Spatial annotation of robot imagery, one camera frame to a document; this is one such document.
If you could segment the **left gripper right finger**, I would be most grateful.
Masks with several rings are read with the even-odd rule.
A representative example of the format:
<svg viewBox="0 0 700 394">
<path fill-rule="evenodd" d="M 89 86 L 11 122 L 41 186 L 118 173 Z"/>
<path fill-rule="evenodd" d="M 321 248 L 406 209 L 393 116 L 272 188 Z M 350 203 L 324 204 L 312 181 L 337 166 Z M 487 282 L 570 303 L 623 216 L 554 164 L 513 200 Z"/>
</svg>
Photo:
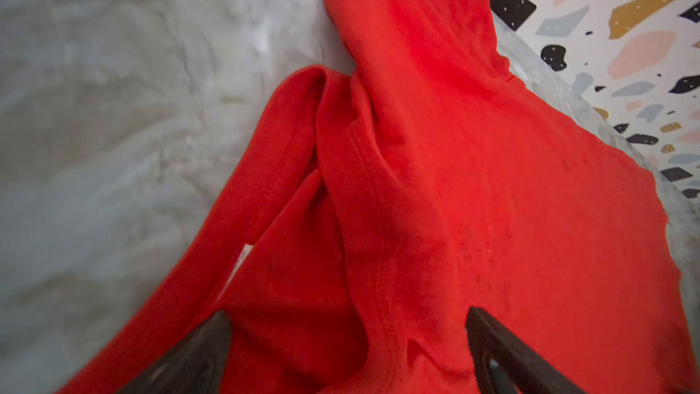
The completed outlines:
<svg viewBox="0 0 700 394">
<path fill-rule="evenodd" d="M 484 308 L 472 306 L 465 324 L 481 393 L 581 393 L 583 390 Z"/>
</svg>

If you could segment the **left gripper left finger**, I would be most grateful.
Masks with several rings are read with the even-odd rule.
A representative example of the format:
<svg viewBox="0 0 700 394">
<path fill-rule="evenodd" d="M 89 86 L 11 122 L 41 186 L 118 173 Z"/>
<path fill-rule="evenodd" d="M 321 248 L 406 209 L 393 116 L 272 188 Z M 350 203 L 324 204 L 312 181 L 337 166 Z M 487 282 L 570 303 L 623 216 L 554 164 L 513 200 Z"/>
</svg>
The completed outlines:
<svg viewBox="0 0 700 394">
<path fill-rule="evenodd" d="M 223 311 L 200 323 L 167 353 L 120 389 L 129 394 L 218 394 L 232 344 Z"/>
</svg>

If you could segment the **red t-shirt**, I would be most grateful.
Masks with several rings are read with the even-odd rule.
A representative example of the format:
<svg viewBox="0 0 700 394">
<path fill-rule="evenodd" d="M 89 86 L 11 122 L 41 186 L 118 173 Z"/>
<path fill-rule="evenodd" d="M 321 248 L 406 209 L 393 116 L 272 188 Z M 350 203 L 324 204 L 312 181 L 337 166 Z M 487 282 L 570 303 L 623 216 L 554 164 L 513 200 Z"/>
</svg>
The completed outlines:
<svg viewBox="0 0 700 394">
<path fill-rule="evenodd" d="M 486 309 L 588 393 L 698 392 L 654 175 L 530 92 L 489 0 L 324 0 L 351 74 L 273 93 L 182 260 L 65 387 L 217 311 L 222 393 L 475 393 Z"/>
</svg>

